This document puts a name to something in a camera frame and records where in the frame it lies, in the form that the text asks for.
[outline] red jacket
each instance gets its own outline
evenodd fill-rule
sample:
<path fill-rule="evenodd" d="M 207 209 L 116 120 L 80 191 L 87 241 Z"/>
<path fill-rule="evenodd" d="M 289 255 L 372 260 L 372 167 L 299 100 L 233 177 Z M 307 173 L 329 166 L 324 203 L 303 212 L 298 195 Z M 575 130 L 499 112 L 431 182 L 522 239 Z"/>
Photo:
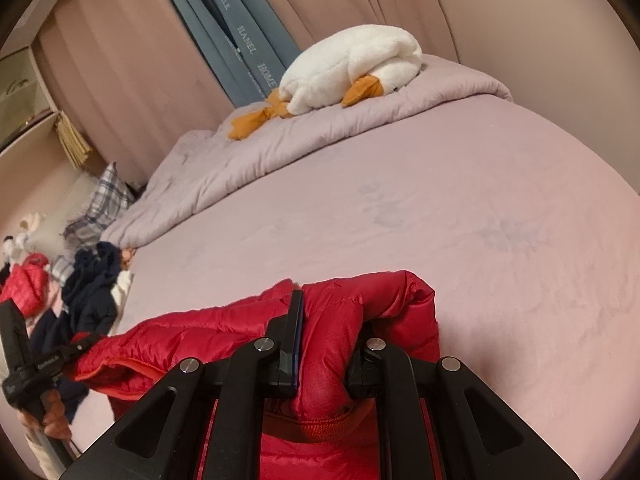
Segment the red jacket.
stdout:
<path fill-rule="evenodd" d="M 287 313 L 291 280 L 226 308 L 167 314 L 104 338 L 69 371 L 71 378 L 118 399 L 139 399 L 187 357 L 229 357 L 263 336 Z M 439 356 L 434 291 L 407 271 L 380 272 L 302 287 L 305 298 L 300 389 L 291 401 L 266 404 L 260 478 L 379 478 L 378 434 L 371 400 L 354 402 L 343 386 L 364 321 L 409 355 Z"/>
<path fill-rule="evenodd" d="M 39 314 L 49 283 L 49 275 L 42 268 L 48 263 L 44 254 L 33 253 L 21 265 L 15 264 L 0 291 L 0 303 L 14 300 L 25 319 Z"/>

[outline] blue curtain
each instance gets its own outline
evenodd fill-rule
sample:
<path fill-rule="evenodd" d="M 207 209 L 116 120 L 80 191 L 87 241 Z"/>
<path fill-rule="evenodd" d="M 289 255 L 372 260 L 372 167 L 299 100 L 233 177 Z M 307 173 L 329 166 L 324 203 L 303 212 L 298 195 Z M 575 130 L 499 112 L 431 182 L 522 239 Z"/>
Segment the blue curtain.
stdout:
<path fill-rule="evenodd" d="M 263 100 L 300 54 L 266 0 L 172 0 L 235 106 Z"/>

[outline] plush toy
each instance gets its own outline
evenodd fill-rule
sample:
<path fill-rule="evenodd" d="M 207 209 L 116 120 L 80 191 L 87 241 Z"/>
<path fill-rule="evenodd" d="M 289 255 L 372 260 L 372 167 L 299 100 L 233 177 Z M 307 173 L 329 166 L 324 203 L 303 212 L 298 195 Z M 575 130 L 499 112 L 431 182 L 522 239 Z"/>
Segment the plush toy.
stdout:
<path fill-rule="evenodd" d="M 22 249 L 18 247 L 14 237 L 7 236 L 2 243 L 2 256 L 4 257 L 4 263 L 11 267 L 14 264 L 19 263 Z"/>
<path fill-rule="evenodd" d="M 28 231 L 20 231 L 17 235 L 15 235 L 14 242 L 15 246 L 21 251 L 27 250 L 27 241 L 29 240 L 29 236 L 31 235 Z"/>
<path fill-rule="evenodd" d="M 43 215 L 42 213 L 30 213 L 27 216 L 24 216 L 22 220 L 20 220 L 20 228 L 29 233 L 33 233 L 38 227 L 40 227 L 40 223 L 46 217 L 47 216 Z"/>
<path fill-rule="evenodd" d="M 267 120 L 338 103 L 351 106 L 390 94 L 420 72 L 422 49 L 406 30 L 388 25 L 347 28 L 309 47 L 291 64 L 269 106 L 231 122 L 230 139 L 247 138 Z"/>

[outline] black mount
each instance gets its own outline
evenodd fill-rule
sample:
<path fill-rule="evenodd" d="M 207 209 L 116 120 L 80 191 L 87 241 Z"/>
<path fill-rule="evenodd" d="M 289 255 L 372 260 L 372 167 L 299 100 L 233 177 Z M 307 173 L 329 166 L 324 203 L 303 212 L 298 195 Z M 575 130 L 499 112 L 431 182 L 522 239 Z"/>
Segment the black mount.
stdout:
<path fill-rule="evenodd" d="M 0 304 L 0 337 L 9 370 L 9 376 L 2 382 L 2 392 L 7 403 L 17 410 L 31 413 L 39 422 L 42 422 L 47 413 L 42 395 L 55 387 L 55 381 L 62 375 L 65 366 L 100 339 L 97 334 L 92 334 L 77 343 L 59 346 L 46 354 L 33 356 L 28 346 L 29 337 L 24 317 L 12 300 Z M 46 437 L 42 433 L 38 437 L 52 455 L 52 460 L 60 463 L 61 472 L 76 459 L 66 442 Z"/>
<path fill-rule="evenodd" d="M 303 312 L 296 290 L 288 314 L 230 358 L 181 361 L 62 480 L 192 480 L 201 463 L 203 480 L 258 479 L 264 399 L 290 399 L 298 390 Z M 375 337 L 370 324 L 346 387 L 354 399 L 376 399 L 382 480 L 578 478 L 458 359 L 410 358 Z"/>

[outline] tassel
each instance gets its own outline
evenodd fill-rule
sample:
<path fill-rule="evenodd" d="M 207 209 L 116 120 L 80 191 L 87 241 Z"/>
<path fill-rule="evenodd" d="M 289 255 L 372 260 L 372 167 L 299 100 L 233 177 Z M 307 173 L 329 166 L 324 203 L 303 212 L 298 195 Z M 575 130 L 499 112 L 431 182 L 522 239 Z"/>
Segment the tassel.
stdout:
<path fill-rule="evenodd" d="M 351 88 L 347 90 L 347 93 L 342 98 L 342 106 L 346 108 L 359 103 L 363 99 L 382 97 L 384 94 L 385 89 L 382 88 L 380 79 L 372 75 L 366 75 L 353 82 Z"/>
<path fill-rule="evenodd" d="M 267 102 L 271 106 L 264 107 L 257 112 L 245 114 L 231 121 L 232 128 L 228 135 L 229 139 L 244 140 L 265 122 L 274 117 L 281 117 L 283 119 L 293 117 L 293 115 L 287 111 L 287 105 L 289 103 L 280 99 L 280 91 L 277 88 L 269 94 Z"/>
<path fill-rule="evenodd" d="M 62 110 L 60 110 L 60 116 L 56 122 L 56 131 L 62 149 L 73 167 L 82 168 L 94 149 L 84 140 L 82 134 L 73 126 L 67 114 Z"/>

